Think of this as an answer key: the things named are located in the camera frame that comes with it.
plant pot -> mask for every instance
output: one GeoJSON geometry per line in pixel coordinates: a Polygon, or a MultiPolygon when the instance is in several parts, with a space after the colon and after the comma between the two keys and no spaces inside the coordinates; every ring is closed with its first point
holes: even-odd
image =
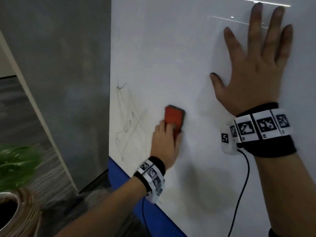
{"type": "Polygon", "coordinates": [[[0,217],[2,224],[0,237],[34,235],[40,220],[40,209],[34,195],[28,189],[19,188],[14,192],[0,192],[0,204],[0,208],[6,211],[2,212],[0,217]]]}

finger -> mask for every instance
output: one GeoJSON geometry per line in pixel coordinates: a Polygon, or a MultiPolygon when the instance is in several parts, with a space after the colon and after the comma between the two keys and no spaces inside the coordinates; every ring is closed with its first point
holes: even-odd
{"type": "Polygon", "coordinates": [[[214,72],[210,74],[210,78],[214,87],[215,96],[219,100],[225,89],[224,83],[221,78],[214,72]]]}
{"type": "Polygon", "coordinates": [[[282,69],[286,66],[288,58],[291,53],[291,47],[293,42],[293,26],[287,25],[284,27],[281,34],[279,51],[276,55],[276,65],[282,69]]]}
{"type": "Polygon", "coordinates": [[[175,124],[167,124],[166,126],[166,135],[171,136],[173,138],[173,130],[174,130],[175,124]]]}
{"type": "Polygon", "coordinates": [[[277,7],[271,17],[267,36],[262,50],[262,59],[266,63],[275,63],[276,48],[279,43],[280,27],[284,15],[284,7],[277,7]]]}
{"type": "Polygon", "coordinates": [[[180,132],[180,133],[177,135],[177,137],[176,137],[176,141],[175,141],[175,152],[176,152],[176,156],[178,156],[178,154],[179,154],[179,150],[180,150],[180,145],[181,145],[182,137],[183,137],[183,132],[180,132]]]}
{"type": "Polygon", "coordinates": [[[242,50],[239,41],[237,41],[234,33],[231,31],[229,27],[226,27],[224,29],[224,39],[227,45],[231,62],[242,60],[245,57],[245,54],[242,50]]]}
{"type": "Polygon", "coordinates": [[[248,31],[248,56],[251,58],[260,58],[261,54],[261,19],[262,3],[256,3],[250,15],[248,31]]]}
{"type": "Polygon", "coordinates": [[[165,132],[165,121],[161,120],[159,124],[159,132],[165,132]]]}

gray wood plank floor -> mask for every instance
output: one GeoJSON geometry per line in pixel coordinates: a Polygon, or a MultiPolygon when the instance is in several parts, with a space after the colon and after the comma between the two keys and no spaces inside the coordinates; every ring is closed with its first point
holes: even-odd
{"type": "MultiPolygon", "coordinates": [[[[16,77],[0,79],[0,143],[32,145],[42,155],[43,161],[28,186],[35,192],[43,211],[39,236],[55,235],[71,221],[98,205],[112,191],[105,175],[102,185],[77,195],[16,77]]],[[[132,213],[117,233],[117,237],[120,236],[148,235],[132,213]]]]}

beige trim strip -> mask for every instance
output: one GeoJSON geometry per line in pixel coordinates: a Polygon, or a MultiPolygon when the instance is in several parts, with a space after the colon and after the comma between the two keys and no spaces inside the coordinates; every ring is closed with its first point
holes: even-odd
{"type": "Polygon", "coordinates": [[[32,93],[30,92],[30,90],[29,90],[29,88],[28,88],[28,86],[26,84],[24,76],[22,75],[22,72],[20,71],[20,68],[18,67],[18,64],[16,63],[16,61],[14,59],[14,56],[12,55],[11,50],[10,50],[10,48],[9,48],[9,46],[8,46],[8,44],[7,44],[7,42],[6,42],[6,40],[5,40],[5,38],[4,38],[4,36],[3,36],[1,31],[0,31],[0,45],[2,46],[3,51],[5,52],[7,58],[9,59],[9,62],[11,64],[15,74],[17,75],[18,80],[20,81],[20,83],[21,83],[21,85],[22,85],[22,87],[23,87],[23,89],[24,89],[24,91],[25,91],[25,93],[26,93],[26,95],[27,95],[32,107],[34,108],[34,110],[35,110],[35,112],[37,114],[37,117],[38,117],[39,121],[41,122],[41,124],[42,124],[42,126],[43,126],[43,128],[44,128],[44,130],[45,130],[45,132],[46,132],[46,134],[48,136],[48,139],[50,140],[54,150],[56,151],[57,156],[58,156],[58,158],[59,158],[59,160],[61,162],[61,165],[65,169],[65,172],[68,175],[71,184],[76,189],[76,191],[78,191],[77,186],[74,183],[74,181],[73,181],[73,179],[72,179],[72,177],[71,177],[71,175],[70,175],[70,173],[69,173],[69,171],[68,171],[68,169],[67,169],[67,167],[65,165],[65,162],[64,162],[64,160],[63,160],[63,158],[61,156],[61,153],[59,152],[59,150],[57,148],[57,145],[54,142],[52,134],[49,131],[49,128],[48,128],[48,126],[47,126],[47,124],[46,124],[46,122],[45,122],[40,110],[37,107],[37,104],[36,104],[36,102],[35,102],[35,100],[34,100],[34,98],[32,96],[32,93]]]}

person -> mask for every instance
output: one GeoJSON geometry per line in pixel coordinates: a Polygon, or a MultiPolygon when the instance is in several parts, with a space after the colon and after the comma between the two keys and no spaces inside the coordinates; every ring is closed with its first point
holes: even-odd
{"type": "MultiPolygon", "coordinates": [[[[290,56],[293,26],[287,25],[280,33],[284,7],[274,10],[263,47],[262,9],[262,3],[252,8],[247,54],[232,31],[228,27],[224,30],[232,63],[228,86],[224,86],[217,74],[210,74],[216,98],[234,116],[265,103],[277,102],[281,77],[290,56]]],[[[182,139],[180,133],[174,141],[172,133],[172,125],[165,127],[161,121],[152,136],[150,155],[162,160],[166,170],[175,163],[182,139]]],[[[298,154],[254,158],[271,223],[269,236],[316,236],[316,187],[298,154]]],[[[100,233],[114,236],[145,195],[144,184],[132,177],[100,206],[70,223],[56,237],[99,236],[100,233]]]]}

